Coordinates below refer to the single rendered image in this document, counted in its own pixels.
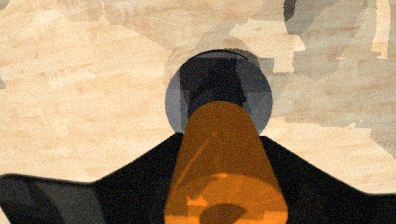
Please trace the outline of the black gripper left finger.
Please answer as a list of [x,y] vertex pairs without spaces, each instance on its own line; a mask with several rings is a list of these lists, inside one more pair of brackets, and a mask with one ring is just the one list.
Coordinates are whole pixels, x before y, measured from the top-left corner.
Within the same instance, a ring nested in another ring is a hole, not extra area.
[[93,182],[0,174],[0,208],[10,224],[166,224],[183,133],[174,133]]

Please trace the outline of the orange knob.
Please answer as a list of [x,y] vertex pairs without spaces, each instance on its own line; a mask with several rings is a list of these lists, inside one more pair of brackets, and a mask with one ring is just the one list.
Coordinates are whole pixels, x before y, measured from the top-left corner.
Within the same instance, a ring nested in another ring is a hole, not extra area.
[[255,126],[228,101],[187,121],[165,204],[166,224],[285,224],[287,205]]

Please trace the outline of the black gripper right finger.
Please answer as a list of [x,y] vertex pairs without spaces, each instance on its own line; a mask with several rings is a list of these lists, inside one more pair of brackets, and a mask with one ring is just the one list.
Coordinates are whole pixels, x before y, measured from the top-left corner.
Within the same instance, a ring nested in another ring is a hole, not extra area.
[[285,224],[396,224],[396,193],[367,193],[259,136],[287,205]]

